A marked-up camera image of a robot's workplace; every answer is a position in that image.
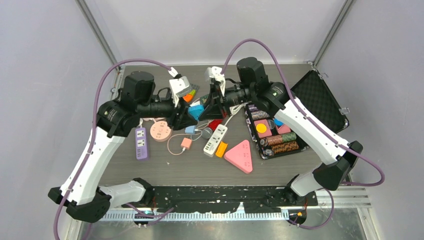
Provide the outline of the blue plug adapter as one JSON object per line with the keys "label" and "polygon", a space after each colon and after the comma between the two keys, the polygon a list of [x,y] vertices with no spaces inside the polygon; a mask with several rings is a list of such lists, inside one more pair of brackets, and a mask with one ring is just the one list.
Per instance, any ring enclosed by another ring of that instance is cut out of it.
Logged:
{"label": "blue plug adapter", "polygon": [[204,106],[200,103],[191,105],[188,108],[188,113],[197,121],[199,120],[199,117],[203,113],[203,111],[204,111]]}

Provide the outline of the purple power strip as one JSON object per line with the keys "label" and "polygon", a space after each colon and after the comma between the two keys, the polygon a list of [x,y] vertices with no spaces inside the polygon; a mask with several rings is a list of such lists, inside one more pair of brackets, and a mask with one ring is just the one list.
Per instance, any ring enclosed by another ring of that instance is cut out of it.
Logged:
{"label": "purple power strip", "polygon": [[135,129],[135,156],[139,161],[145,161],[149,158],[147,131],[144,127]]}

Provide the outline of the dark green cube adapter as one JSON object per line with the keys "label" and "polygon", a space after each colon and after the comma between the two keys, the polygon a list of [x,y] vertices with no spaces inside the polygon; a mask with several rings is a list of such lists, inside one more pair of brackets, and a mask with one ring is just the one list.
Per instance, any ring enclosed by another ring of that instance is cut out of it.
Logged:
{"label": "dark green cube adapter", "polygon": [[207,102],[208,97],[209,97],[209,95],[208,95],[208,94],[203,95],[202,97],[200,97],[200,98],[199,98],[199,102],[200,102],[200,104],[201,104],[201,105],[204,105],[204,104]]}

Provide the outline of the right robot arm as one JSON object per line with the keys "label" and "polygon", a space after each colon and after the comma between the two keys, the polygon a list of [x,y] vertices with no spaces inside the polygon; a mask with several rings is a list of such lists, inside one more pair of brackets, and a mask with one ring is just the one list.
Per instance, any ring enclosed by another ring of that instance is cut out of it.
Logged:
{"label": "right robot arm", "polygon": [[222,119],[229,115],[230,107],[253,103],[260,111],[288,125],[321,160],[315,169],[290,180],[283,190],[287,202],[299,205],[316,190],[337,190],[355,166],[355,154],[361,153],[363,146],[358,141],[348,142],[329,129],[284,83],[269,81],[263,63],[257,58],[243,58],[236,67],[240,83],[232,89],[225,87],[222,68],[206,69],[210,90],[199,120]]}

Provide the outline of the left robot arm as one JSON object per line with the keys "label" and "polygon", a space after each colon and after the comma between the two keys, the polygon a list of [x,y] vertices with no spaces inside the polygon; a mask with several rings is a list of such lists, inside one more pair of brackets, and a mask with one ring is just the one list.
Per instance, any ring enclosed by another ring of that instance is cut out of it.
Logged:
{"label": "left robot arm", "polygon": [[95,223],[111,208],[128,203],[148,207],[153,202],[154,188],[141,178],[107,187],[99,182],[112,156],[138,127],[140,119],[166,118],[174,130],[196,124],[184,100],[192,90],[187,77],[178,74],[172,78],[164,98],[154,94],[155,87],[152,74],[134,71],[125,77],[118,97],[97,108],[89,140],[74,170],[62,186],[48,193],[56,204],[64,205],[73,219]]}

